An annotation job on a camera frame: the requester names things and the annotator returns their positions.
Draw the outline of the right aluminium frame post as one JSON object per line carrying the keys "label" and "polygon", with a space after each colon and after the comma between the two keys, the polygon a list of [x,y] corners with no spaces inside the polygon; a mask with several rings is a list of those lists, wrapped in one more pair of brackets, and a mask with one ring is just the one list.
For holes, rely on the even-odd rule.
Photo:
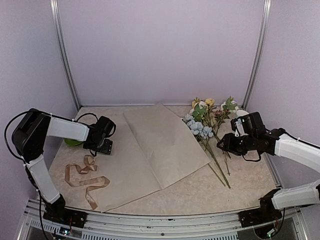
{"label": "right aluminium frame post", "polygon": [[260,23],[258,40],[257,40],[257,46],[256,46],[254,58],[253,58],[253,65],[252,65],[250,76],[249,76],[249,82],[248,82],[244,99],[242,102],[242,108],[245,110],[248,108],[250,99],[253,95],[254,86],[256,83],[257,74],[259,71],[259,66],[260,66],[262,55],[263,55],[265,38],[268,31],[271,7],[272,7],[271,0],[265,0],[263,2],[263,11],[262,11],[262,18]]}

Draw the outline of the left aluminium frame post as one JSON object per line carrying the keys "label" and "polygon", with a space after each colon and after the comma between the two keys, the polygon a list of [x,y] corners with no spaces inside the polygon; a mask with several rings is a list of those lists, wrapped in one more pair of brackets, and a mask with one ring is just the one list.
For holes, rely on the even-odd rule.
{"label": "left aluminium frame post", "polygon": [[59,10],[59,3],[57,0],[50,0],[50,8],[52,13],[52,18],[54,22],[59,52],[62,60],[63,69],[66,75],[67,84],[71,93],[71,97],[74,103],[74,106],[77,110],[80,110],[82,105],[78,95],[78,91],[76,88],[76,84],[73,79],[70,61],[67,54],[67,49],[64,41],[64,34],[62,28],[62,22],[60,18],[60,10]]}

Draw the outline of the aluminium frame post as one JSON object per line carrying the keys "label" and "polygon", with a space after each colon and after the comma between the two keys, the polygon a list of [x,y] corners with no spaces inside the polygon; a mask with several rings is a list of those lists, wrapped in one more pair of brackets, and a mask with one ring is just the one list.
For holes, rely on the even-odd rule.
{"label": "aluminium frame post", "polygon": [[253,65],[252,65],[250,76],[249,76],[249,82],[248,82],[244,99],[242,102],[242,108],[245,110],[248,108],[250,99],[253,95],[254,86],[256,83],[257,74],[259,71],[259,66],[260,66],[262,55],[263,55],[265,38],[268,31],[271,7],[272,7],[271,0],[265,0],[263,2],[263,11],[262,11],[262,18],[260,23],[258,40],[257,40],[257,46],[256,46],[254,58],[253,58]]}
{"label": "aluminium frame post", "polygon": [[82,105],[78,95],[78,91],[76,88],[76,84],[73,79],[70,61],[67,54],[67,49],[64,41],[64,34],[62,28],[62,22],[60,18],[60,10],[59,10],[59,3],[57,0],[50,0],[50,8],[52,13],[52,18],[54,22],[59,52],[62,60],[63,69],[66,75],[67,84],[71,93],[71,97],[74,103],[74,106],[77,110],[80,110]]}

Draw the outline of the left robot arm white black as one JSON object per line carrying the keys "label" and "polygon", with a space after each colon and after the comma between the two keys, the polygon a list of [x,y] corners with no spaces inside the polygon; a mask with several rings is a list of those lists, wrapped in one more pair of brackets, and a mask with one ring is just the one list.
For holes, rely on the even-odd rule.
{"label": "left robot arm white black", "polygon": [[93,156],[97,153],[109,155],[113,145],[109,138],[115,133],[116,124],[108,117],[101,116],[88,125],[35,108],[19,113],[10,122],[19,117],[22,119],[11,135],[15,150],[10,149],[9,152],[24,163],[30,182],[38,190],[40,198],[51,206],[50,214],[57,221],[66,222],[70,218],[70,211],[64,207],[64,198],[56,189],[44,160],[46,138],[79,141]]}

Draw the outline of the green plate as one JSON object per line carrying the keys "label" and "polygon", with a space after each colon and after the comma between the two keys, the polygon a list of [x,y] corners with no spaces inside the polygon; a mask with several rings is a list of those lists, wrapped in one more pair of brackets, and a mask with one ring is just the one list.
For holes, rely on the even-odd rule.
{"label": "green plate", "polygon": [[80,146],[83,144],[82,141],[79,141],[79,140],[74,140],[74,139],[69,139],[69,138],[65,138],[64,139],[64,142],[67,146],[70,146],[70,147],[76,147],[76,146]]}

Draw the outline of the front aluminium rail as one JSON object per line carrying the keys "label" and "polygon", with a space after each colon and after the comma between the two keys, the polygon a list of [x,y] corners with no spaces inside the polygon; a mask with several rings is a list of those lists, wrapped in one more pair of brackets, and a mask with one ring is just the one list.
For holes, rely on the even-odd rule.
{"label": "front aluminium rail", "polygon": [[17,236],[19,240],[255,240],[258,231],[280,227],[273,240],[306,240],[299,208],[285,211],[284,220],[241,225],[236,211],[196,215],[128,215],[86,210],[83,227],[40,218],[38,200],[28,201]]}

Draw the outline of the blue hydrangea fake flower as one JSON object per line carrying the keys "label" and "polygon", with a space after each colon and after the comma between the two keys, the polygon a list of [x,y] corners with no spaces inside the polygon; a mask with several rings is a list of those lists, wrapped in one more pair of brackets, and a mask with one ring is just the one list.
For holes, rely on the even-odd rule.
{"label": "blue hydrangea fake flower", "polygon": [[230,189],[231,188],[230,183],[227,180],[227,177],[226,177],[225,173],[223,172],[220,164],[218,163],[218,160],[217,160],[217,158],[214,154],[214,151],[210,145],[210,139],[212,139],[214,136],[212,127],[204,125],[201,121],[197,121],[196,118],[189,113],[187,113],[184,116],[183,122],[188,126],[191,133],[193,134],[193,136],[195,137],[197,142],[201,145],[203,150],[207,154],[209,154],[211,163],[217,167],[219,174],[212,167],[212,165],[210,163],[208,164],[209,167],[211,168],[211,170],[213,171],[213,173],[215,174],[215,176],[218,178],[218,180],[222,183],[222,185],[224,187],[228,187]]}

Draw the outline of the white rose fake flower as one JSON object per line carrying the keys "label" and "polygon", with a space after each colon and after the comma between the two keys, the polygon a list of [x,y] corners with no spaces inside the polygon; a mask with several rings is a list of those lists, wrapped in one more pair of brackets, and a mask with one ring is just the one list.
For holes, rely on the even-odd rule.
{"label": "white rose fake flower", "polygon": [[215,138],[217,142],[221,139],[218,137],[218,132],[222,124],[226,122],[226,120],[230,119],[230,115],[234,114],[239,109],[238,103],[234,100],[232,96],[229,96],[226,101],[224,101],[219,109],[213,112],[214,117],[214,132]]}

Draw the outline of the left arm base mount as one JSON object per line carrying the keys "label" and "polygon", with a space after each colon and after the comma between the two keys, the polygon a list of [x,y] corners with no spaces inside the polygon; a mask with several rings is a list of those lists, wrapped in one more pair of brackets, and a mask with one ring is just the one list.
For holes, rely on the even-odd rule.
{"label": "left arm base mount", "polygon": [[84,211],[72,210],[66,208],[61,214],[56,212],[46,211],[43,218],[54,223],[76,227],[83,229],[87,220],[88,214]]}

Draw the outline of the light blue mug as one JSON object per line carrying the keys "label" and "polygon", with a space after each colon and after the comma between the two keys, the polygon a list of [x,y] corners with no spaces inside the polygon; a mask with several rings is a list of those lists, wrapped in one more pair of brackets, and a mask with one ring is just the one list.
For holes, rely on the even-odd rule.
{"label": "light blue mug", "polygon": [[240,117],[244,117],[246,115],[248,115],[249,113],[243,109],[239,109],[236,111],[236,117],[240,118]]}

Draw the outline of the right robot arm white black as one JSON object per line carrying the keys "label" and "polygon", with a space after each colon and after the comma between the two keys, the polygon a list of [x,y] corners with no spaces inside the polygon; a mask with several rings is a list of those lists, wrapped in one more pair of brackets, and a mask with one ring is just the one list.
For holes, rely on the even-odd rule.
{"label": "right robot arm white black", "polygon": [[[219,149],[244,157],[249,151],[256,151],[287,158],[316,172],[320,171],[320,147],[292,137],[284,129],[273,129],[256,136],[227,133],[216,145]],[[276,189],[274,193],[261,198],[265,202],[256,210],[256,218],[266,222],[276,210],[289,207],[318,205],[320,203],[320,181],[291,188]]]}

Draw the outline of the yellow rose fake flower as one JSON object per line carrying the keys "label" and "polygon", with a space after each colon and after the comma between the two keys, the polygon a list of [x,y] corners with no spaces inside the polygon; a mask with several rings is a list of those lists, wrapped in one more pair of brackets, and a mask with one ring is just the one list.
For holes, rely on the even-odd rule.
{"label": "yellow rose fake flower", "polygon": [[[196,97],[193,100],[191,106],[192,106],[192,109],[190,110],[189,114],[194,116],[197,121],[202,122],[204,125],[212,127],[213,138],[214,138],[214,136],[215,136],[214,129],[213,129],[214,124],[212,123],[212,119],[211,119],[211,110],[213,110],[213,108],[214,108],[214,100],[212,98],[209,98],[206,100],[200,100],[198,97]],[[218,171],[218,168],[214,164],[211,163],[210,156],[209,156],[209,159],[210,159],[209,164],[211,164],[211,166],[216,170],[216,172],[218,174],[220,174]]]}

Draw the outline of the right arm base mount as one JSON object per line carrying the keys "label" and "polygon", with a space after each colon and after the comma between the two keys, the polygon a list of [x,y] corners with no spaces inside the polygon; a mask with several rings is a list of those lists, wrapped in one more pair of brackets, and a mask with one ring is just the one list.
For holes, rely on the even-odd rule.
{"label": "right arm base mount", "polygon": [[238,216],[241,227],[246,228],[281,219],[283,215],[280,210],[261,210],[259,207],[241,211]]}

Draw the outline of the beige wrapping paper sheet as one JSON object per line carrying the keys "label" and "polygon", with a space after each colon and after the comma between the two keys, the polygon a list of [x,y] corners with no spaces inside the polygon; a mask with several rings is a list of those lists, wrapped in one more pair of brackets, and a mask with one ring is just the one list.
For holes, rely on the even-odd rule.
{"label": "beige wrapping paper sheet", "polygon": [[103,213],[163,190],[210,162],[189,127],[158,103],[112,114],[110,156],[96,158],[108,186],[95,193]]}

